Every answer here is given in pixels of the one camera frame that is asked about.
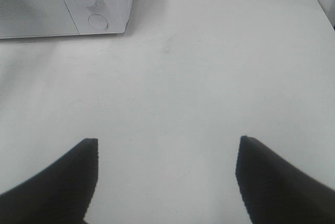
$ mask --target white countertop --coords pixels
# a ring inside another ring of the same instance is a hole
[[[124,35],[2,40],[0,192],[97,137],[88,223],[250,223],[241,135],[335,188],[334,69],[317,0],[134,0]]]

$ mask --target microwave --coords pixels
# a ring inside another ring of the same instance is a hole
[[[132,0],[0,0],[0,38],[123,33]]]

